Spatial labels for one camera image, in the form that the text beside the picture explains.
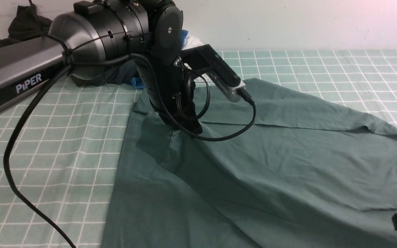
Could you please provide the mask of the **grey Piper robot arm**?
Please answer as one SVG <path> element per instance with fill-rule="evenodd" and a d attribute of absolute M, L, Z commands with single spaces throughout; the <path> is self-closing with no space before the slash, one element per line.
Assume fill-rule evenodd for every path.
<path fill-rule="evenodd" d="M 183 13 L 169 0 L 95 0 L 74 4 L 74 11 L 58 16 L 50 29 L 15 47 L 0 49 L 0 113 L 38 91 L 7 144 L 3 167 L 11 190 L 61 235 L 64 232 L 17 189 L 9 159 L 14 143 L 39 101 L 65 75 L 89 80 L 126 61 L 137 68 L 161 119 L 199 143 L 235 138 L 251 128 L 258 116 L 255 99 L 244 82 L 208 44 L 181 51 Z M 208 74 L 228 100 L 244 99 L 253 108 L 252 121 L 241 131 L 222 138 L 202 137 L 193 102 L 194 79 Z"/>

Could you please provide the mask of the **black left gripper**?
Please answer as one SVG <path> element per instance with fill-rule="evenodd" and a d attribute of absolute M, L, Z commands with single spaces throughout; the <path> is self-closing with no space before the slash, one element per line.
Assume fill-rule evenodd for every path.
<path fill-rule="evenodd" d="M 173 129 L 179 130 L 169 115 L 189 132 L 201 134 L 203 129 L 196 119 L 193 102 L 195 83 L 191 81 L 190 74 L 179 66 L 179 57 L 172 61 L 153 55 L 144 55 L 143 58 L 135 58 L 135 64 L 153 110 Z"/>

